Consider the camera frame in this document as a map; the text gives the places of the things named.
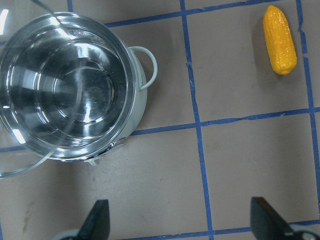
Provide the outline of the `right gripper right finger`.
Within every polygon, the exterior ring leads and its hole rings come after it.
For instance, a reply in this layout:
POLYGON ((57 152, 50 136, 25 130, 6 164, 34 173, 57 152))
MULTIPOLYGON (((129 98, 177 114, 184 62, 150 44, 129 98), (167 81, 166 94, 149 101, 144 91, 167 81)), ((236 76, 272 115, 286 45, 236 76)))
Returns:
POLYGON ((250 228, 256 240, 299 240, 290 225, 263 197, 250 201, 250 228))

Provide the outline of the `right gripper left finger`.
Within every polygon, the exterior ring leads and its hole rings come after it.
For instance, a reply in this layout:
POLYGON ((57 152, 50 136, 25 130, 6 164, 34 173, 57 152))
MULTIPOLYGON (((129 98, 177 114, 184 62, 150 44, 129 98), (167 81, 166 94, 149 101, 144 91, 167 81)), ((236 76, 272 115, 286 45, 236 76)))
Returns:
POLYGON ((80 228, 77 239, 107 240, 110 235, 110 225, 109 201, 97 200, 80 228))

